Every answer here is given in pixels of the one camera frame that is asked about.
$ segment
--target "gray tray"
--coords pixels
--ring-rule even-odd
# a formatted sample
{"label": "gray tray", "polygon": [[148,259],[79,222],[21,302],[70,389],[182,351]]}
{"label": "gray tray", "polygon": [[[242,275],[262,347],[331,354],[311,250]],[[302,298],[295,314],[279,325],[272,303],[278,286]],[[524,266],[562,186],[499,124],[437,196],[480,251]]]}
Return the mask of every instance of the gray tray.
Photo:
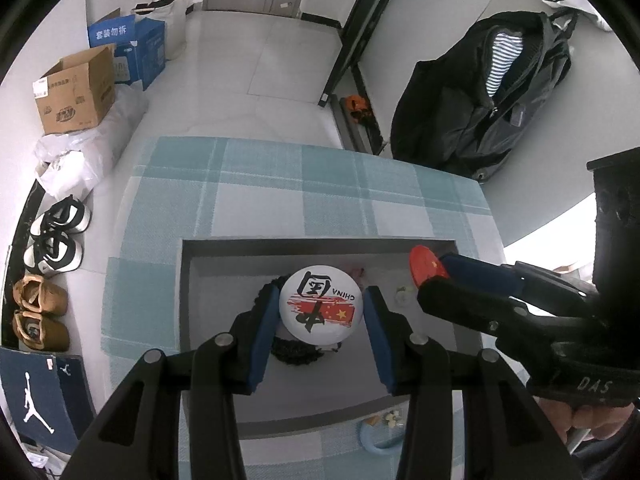
{"label": "gray tray", "polygon": [[[477,352],[477,333],[428,316],[413,299],[396,305],[398,287],[412,284],[408,254],[417,244],[437,255],[456,252],[453,241],[424,238],[185,240],[177,287],[180,350],[197,348],[228,330],[273,278],[322,264],[347,271],[363,267],[364,284],[379,286],[389,309],[405,315],[414,332],[450,350]],[[250,397],[235,396],[234,405],[240,437],[257,438],[352,420],[404,400],[389,396],[380,383],[363,320],[338,353],[310,365],[294,367],[270,356],[257,391]]]}

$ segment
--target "black backpack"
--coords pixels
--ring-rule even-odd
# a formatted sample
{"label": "black backpack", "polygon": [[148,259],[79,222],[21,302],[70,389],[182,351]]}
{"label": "black backpack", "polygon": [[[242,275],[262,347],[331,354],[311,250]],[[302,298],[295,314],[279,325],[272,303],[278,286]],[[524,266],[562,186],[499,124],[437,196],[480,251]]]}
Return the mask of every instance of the black backpack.
{"label": "black backpack", "polygon": [[[565,15],[562,30],[554,21]],[[394,114],[394,158],[486,181],[566,76],[576,21],[574,9],[500,12],[476,22],[443,56],[419,61]],[[500,32],[522,35],[522,52],[491,98],[486,79]]]}

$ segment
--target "white bag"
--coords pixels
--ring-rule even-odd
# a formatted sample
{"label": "white bag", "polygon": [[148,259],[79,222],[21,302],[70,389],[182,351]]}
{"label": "white bag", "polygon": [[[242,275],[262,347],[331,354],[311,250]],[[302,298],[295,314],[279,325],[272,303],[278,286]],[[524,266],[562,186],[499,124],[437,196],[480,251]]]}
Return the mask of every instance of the white bag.
{"label": "white bag", "polygon": [[139,16],[140,19],[149,18],[164,22],[164,55],[169,60],[180,56],[187,46],[186,11],[186,0],[174,0],[164,7],[131,9],[131,12]]}
{"label": "white bag", "polygon": [[62,200],[72,194],[84,200],[115,167],[148,107],[139,82],[116,85],[116,100],[95,128],[41,137],[34,149],[36,179]]}

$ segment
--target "brown slipper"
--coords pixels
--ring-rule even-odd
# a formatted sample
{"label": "brown slipper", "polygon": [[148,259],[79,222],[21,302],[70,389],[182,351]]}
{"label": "brown slipper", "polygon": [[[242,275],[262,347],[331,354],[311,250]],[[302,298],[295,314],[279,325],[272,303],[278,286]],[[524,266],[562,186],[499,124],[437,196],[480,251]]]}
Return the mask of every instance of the brown slipper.
{"label": "brown slipper", "polygon": [[59,321],[36,312],[16,310],[11,325],[17,338],[32,350],[69,350],[69,332]]}
{"label": "brown slipper", "polygon": [[21,308],[38,314],[63,316],[66,313],[66,290],[36,274],[25,274],[15,283],[14,301]]}

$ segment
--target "black scrunchie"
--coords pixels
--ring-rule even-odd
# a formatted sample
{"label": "black scrunchie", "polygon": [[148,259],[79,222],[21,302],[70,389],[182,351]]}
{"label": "black scrunchie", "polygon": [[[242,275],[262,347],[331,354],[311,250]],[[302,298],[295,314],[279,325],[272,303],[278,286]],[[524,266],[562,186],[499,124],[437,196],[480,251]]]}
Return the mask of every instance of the black scrunchie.
{"label": "black scrunchie", "polygon": [[[275,280],[271,280],[271,282],[267,283],[260,293],[258,293],[258,298],[261,296],[264,297],[263,291],[271,285],[277,286],[278,290],[282,291],[282,287],[290,277],[291,274],[288,274],[287,276],[280,276]],[[282,361],[288,365],[299,366],[318,361],[318,359],[324,355],[324,352],[318,350],[314,345],[298,339],[287,340],[274,336],[273,344],[271,345],[271,354],[275,356],[278,361]]]}

